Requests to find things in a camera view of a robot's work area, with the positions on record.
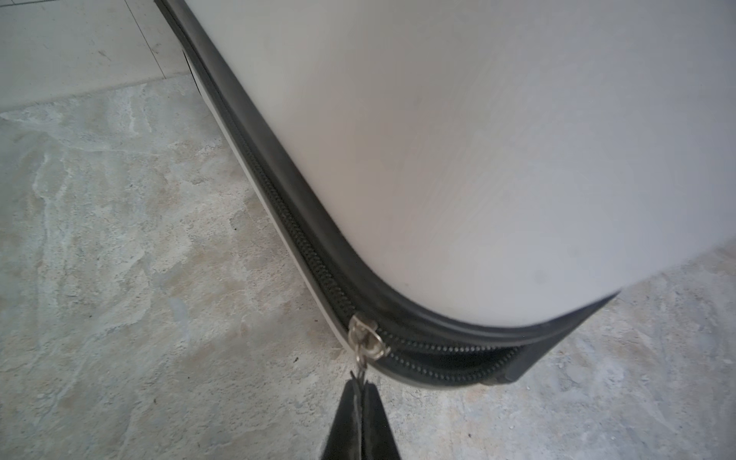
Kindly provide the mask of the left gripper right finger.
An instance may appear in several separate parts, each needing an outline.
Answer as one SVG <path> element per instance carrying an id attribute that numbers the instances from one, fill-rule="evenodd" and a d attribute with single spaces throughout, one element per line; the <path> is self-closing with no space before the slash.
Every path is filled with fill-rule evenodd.
<path id="1" fill-rule="evenodd" d="M 361 458 L 400 460 L 393 431 L 374 383 L 366 383 L 361 396 Z"/>

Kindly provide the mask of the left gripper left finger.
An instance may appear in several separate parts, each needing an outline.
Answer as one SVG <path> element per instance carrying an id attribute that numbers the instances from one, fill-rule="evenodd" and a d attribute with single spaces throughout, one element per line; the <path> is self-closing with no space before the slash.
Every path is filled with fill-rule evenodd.
<path id="1" fill-rule="evenodd" d="M 362 387 L 352 376 L 345 383 L 322 460 L 362 459 Z"/>

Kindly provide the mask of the black suitcase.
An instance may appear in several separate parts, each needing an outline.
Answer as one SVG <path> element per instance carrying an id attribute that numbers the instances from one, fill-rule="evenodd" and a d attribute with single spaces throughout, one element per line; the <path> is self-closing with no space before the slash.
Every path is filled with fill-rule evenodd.
<path id="1" fill-rule="evenodd" d="M 161 1 L 339 339 L 505 384 L 735 237 L 731 1 Z"/>

